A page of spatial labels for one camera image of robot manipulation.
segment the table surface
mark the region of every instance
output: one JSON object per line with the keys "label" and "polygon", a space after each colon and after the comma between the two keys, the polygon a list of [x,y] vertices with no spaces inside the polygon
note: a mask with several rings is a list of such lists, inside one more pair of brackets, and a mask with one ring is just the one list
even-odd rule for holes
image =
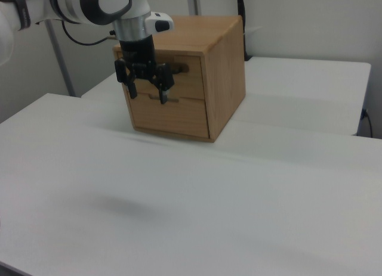
{"label": "table surface", "polygon": [[[253,57],[233,120],[343,135],[357,133],[370,64]],[[115,75],[82,97],[125,104]]]}
{"label": "table surface", "polygon": [[166,139],[46,95],[0,148],[0,261],[33,276],[382,274],[377,139],[237,120]]}

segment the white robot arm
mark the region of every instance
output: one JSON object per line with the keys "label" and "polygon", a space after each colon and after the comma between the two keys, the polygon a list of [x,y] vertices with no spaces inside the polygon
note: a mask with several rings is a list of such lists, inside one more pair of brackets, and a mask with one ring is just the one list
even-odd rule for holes
{"label": "white robot arm", "polygon": [[112,23],[124,56],[115,63],[118,81],[135,98],[135,78],[147,79],[158,88],[161,103],[166,102],[174,81],[169,65],[156,64],[152,34],[171,30],[174,23],[166,14],[152,13],[147,0],[0,0],[0,65],[11,57],[16,31],[47,19]]}

